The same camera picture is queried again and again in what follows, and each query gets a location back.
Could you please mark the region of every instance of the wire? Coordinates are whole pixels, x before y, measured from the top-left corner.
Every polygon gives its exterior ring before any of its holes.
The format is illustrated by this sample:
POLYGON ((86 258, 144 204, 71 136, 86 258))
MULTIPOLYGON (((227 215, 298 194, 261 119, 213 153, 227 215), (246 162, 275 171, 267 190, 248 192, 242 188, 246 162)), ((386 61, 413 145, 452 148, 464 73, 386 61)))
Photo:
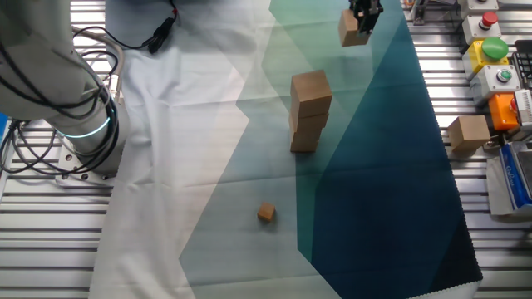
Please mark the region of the wire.
MULTIPOLYGON (((118 59, 116 58, 116 56, 114 54, 111 53, 111 56, 113 56, 117 61, 118 59)), ((8 172, 9 174, 17 174, 17 173, 20 173, 22 171, 25 171, 25 170, 28 170, 28 169, 33 169, 34 171, 38 172, 39 174, 45 174, 45 175, 65 175, 65 174, 83 174, 83 173, 86 173, 86 172, 89 172, 89 171, 92 171, 93 169, 97 168, 98 166, 100 166, 109 156, 111 156, 112 154, 112 151, 114 150, 114 148, 116 147, 116 143, 118 141, 118 133, 119 133, 119 123, 118 123, 118 116, 116 114, 116 106, 115 106, 115 103, 113 102, 113 100, 111 99, 111 94, 109 93, 108 90, 105 89, 105 87, 103 85, 100 85, 99 81, 97 80, 97 77, 94 77, 93 76, 93 80, 95 81, 95 83, 98 85, 97 88, 93 89, 93 90, 89 90, 89 91, 86 91, 85 93, 90 93, 90 92, 93 92, 94 91, 94 94, 93 96, 90 96, 88 99, 86 100, 83 100, 82 102, 80 103, 77 103, 77 104, 71 104, 71 105, 64 105, 66 107, 71 107, 71 108, 74 108, 74 107, 77 107, 79 105, 84 105, 88 102, 90 102, 91 100, 93 100, 93 104, 92 104, 92 107, 91 109, 89 110, 89 112, 87 112, 86 115, 90 115, 92 114, 96 107, 97 107, 97 103, 98 103, 98 99, 100 99, 101 97, 104 98, 105 100, 105 103, 104 105, 102 106, 103 109, 106 109, 106 113, 107 113, 107 116, 108 118, 110 118, 111 121, 109 121, 109 125, 107 126, 107 132, 106 132, 106 135, 104 136, 102 142, 96 147, 96 149, 94 149, 92 152, 90 152, 90 154, 93 154, 92 157, 90 155, 87 155, 88 158, 88 161, 86 163, 84 163, 80 168, 78 169, 73 169, 73 170, 66 170, 66 169, 61 169, 57 166, 55 166, 54 164, 51 164, 50 162, 47 162, 46 160, 44 160, 44 157, 46 157, 46 155, 50 152, 50 150, 52 149, 52 146, 53 146, 53 140, 55 139, 56 137, 56 131, 54 130, 53 133, 52 133, 52 138, 51 138, 51 142, 50 144, 48 145, 47 149, 45 150, 44 154, 42 155, 38 155, 35 150, 33 150, 33 148, 29 145, 29 143, 27 142, 27 139, 26 139, 26 136, 24 135, 23 133, 23 130, 21 128, 21 123, 22 121, 21 120, 13 120, 13 122, 10 124, 9 126, 9 130, 8 130, 8 133, 6 134, 5 136, 5 139, 4 141, 2 142, 2 145, 0 145, 0 156, 3 157, 4 156, 4 150, 6 149, 7 145, 11 144, 12 147, 14 148, 15 150, 15 153, 17 154, 17 156, 19 157, 19 159, 26 165, 25 167, 23 167, 22 169, 16 169, 16 170, 13 170, 13 169, 8 169, 5 165, 5 162, 3 159, 0 159, 0 168, 6 172, 8 172), (19 138, 22 140, 22 142, 25 144, 25 146, 27 147, 27 149, 30 151, 30 153, 35 157, 37 158, 34 162, 29 162, 27 160, 27 158, 24 156, 24 154, 22 153, 22 151, 19 149, 18 145, 17 145, 17 139, 16 139, 16 136, 15 136, 15 133, 14 131, 17 130, 18 132, 18 136, 19 138), (56 172, 50 172, 50 171, 46 171, 46 170, 42 170, 42 169, 37 169, 35 168, 35 165, 37 163, 44 163, 46 164, 47 166, 49 166, 50 168, 56 170, 56 172)), ((19 90, 17 90, 14 86, 10 85, 10 84, 4 84, 6 86, 11 86, 12 87, 12 90, 15 91, 19 96, 21 95, 21 92, 19 90)), ((44 106, 47 106, 47 101, 39 101, 39 100, 35 100, 27 95, 24 95, 22 93, 22 96, 24 96, 24 98, 26 98, 27 100, 30 100, 30 101, 36 101, 39 105, 44 105, 44 106)))
MULTIPOLYGON (((80 32, 81 29, 78 28, 78 27, 74 27, 72 26, 72 31, 74 33, 76 32, 80 32)), ((112 47, 117 56, 118 56, 118 63, 116 64, 116 71, 115 73, 118 75, 118 80, 116 81, 116 95, 115 95, 115 98, 116 100, 121 103, 121 87, 122 87, 122 79, 121 79, 121 76, 120 74, 122 73, 122 68, 124 67, 124 51, 122 50, 122 48, 116 43, 114 42, 113 40, 111 40, 110 38, 107 38, 107 37, 103 37, 103 36, 100 36, 100 35, 97 35, 93 32, 80 32, 80 35, 84 36, 84 37, 89 37, 95 41, 99 41, 99 42, 103 42, 105 43, 106 45, 112 47)))
POLYGON ((140 50, 142 48, 148 47, 148 51, 151 54, 155 54, 159 49, 162 47, 163 43, 165 42, 166 38, 170 35, 170 30, 172 28, 172 25, 174 25, 176 20, 178 21, 178 25, 181 26, 181 18, 179 15, 179 11, 177 7, 175 6, 174 2, 172 0, 169 0, 170 5, 174 8, 172 13, 174 14, 174 17, 168 17, 166 20, 160 25, 157 29, 155 29, 155 32, 153 33, 153 36, 145 40, 140 46, 130 46, 125 44, 124 42, 121 42, 118 38, 113 36, 107 29, 100 26, 90 26, 85 27, 78 32, 74 33, 74 37, 77 37, 79 34, 91 30, 91 29, 100 29, 103 30, 110 38, 112 38, 115 42, 117 42, 119 45, 131 49, 131 50, 140 50))
POLYGON ((57 111, 58 113, 60 113, 61 115, 70 117, 70 118, 72 118, 74 120, 84 120, 87 116, 91 115, 92 112, 94 112, 94 109, 96 108, 96 103, 98 101, 98 93, 95 93, 95 95, 90 97, 89 99, 84 100, 84 101, 79 102, 79 103, 76 103, 76 104, 66 104, 66 105, 54 104, 51 101, 49 101, 30 82, 30 80, 26 77, 26 75, 24 75, 24 73, 22 73, 22 71, 18 68, 17 64, 15 63, 15 61, 11 58, 11 55, 9 55, 9 53, 7 52, 5 46, 3 45, 2 42, 0 42, 0 53, 2 54, 4 60, 7 62, 7 64, 11 67, 11 69, 15 73, 15 75, 17 75, 17 77, 24 83, 24 85, 28 89, 30 89, 37 96, 38 99, 35 99, 35 98, 33 98, 33 97, 29 96, 29 95, 24 94, 22 91, 17 89, 12 84, 8 83, 3 77, 0 76, 0 83, 5 85, 10 91, 14 92, 18 96, 21 96, 25 100, 29 100, 29 101, 31 101, 34 104, 43 105, 43 106, 46 106, 48 108, 51 108, 51 109, 57 111), (89 103, 91 100, 93 101, 93 105, 89 109, 89 111, 86 112, 85 114, 73 115, 72 113, 65 111, 65 109, 73 109, 73 108, 78 108, 78 107, 84 106, 85 104, 89 103))
POLYGON ((83 52, 82 54, 80 54, 80 56, 85 57, 90 54, 105 54, 105 55, 113 57, 113 59, 115 59, 115 65, 109 71, 109 75, 115 73, 116 68, 118 67, 118 57, 115 55, 115 53, 110 52, 110 51, 104 51, 104 50, 94 50, 94 51, 83 52))

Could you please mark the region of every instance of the wooden block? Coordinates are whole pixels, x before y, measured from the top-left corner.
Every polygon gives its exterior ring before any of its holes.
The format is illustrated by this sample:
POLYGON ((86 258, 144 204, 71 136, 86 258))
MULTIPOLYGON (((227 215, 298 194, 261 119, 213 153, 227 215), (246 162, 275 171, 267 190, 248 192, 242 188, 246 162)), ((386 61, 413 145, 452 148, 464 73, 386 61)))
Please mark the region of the wooden block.
POLYGON ((325 71, 311 71, 292 76, 291 113, 297 118, 325 115, 329 112, 333 92, 325 71))
POLYGON ((490 141, 483 115, 458 116, 447 129, 453 151, 473 151, 490 141))
POLYGON ((259 212, 257 213, 257 217, 259 219, 262 219, 264 221, 270 222, 273 219, 273 214, 275 213, 275 206, 271 203, 263 203, 260 206, 259 212))
POLYGON ((358 35, 358 20, 349 9, 342 11, 340 24, 338 24, 338 33, 340 34, 340 43, 342 47, 366 45, 369 34, 358 35))
POLYGON ((319 136, 322 130, 294 132, 290 129, 290 151, 294 153, 312 153, 318 148, 319 136))
POLYGON ((298 118, 290 113, 289 124, 295 132, 311 131, 311 130, 320 130, 325 128, 329 114, 326 115, 316 115, 310 117, 298 118))

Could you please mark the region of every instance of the red button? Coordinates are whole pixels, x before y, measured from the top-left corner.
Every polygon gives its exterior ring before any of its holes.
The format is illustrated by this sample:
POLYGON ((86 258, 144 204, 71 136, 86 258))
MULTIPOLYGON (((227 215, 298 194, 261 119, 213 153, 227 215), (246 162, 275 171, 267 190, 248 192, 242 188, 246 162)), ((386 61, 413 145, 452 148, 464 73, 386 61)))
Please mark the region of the red button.
POLYGON ((499 18, 497 17, 497 14, 494 12, 487 12, 482 15, 482 23, 484 26, 491 26, 499 21, 499 18))
POLYGON ((510 102, 510 110, 512 110, 512 112, 514 113, 517 113, 517 105, 515 104, 515 98, 513 98, 510 102))

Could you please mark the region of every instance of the green button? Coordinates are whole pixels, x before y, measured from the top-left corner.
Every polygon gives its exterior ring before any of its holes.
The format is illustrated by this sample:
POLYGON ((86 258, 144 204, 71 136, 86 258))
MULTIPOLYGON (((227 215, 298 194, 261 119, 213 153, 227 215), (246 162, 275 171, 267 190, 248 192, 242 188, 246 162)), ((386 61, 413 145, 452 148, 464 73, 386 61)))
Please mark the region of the green button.
POLYGON ((500 76, 502 76, 503 78, 505 79, 511 79, 512 78, 512 73, 510 73, 509 71, 507 70, 504 70, 500 73, 500 76))
POLYGON ((488 58, 498 61, 508 55, 508 45, 498 37, 488 37, 482 42, 482 51, 488 58))

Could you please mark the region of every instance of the dark blue fabric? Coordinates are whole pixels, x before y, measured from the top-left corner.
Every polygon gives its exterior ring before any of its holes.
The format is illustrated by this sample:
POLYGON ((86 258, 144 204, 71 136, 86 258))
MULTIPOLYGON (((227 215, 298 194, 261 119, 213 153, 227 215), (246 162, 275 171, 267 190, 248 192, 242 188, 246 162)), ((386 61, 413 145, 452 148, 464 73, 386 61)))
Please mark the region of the dark blue fabric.
POLYGON ((482 278, 406 21, 314 208, 312 264, 342 298, 408 298, 482 278))

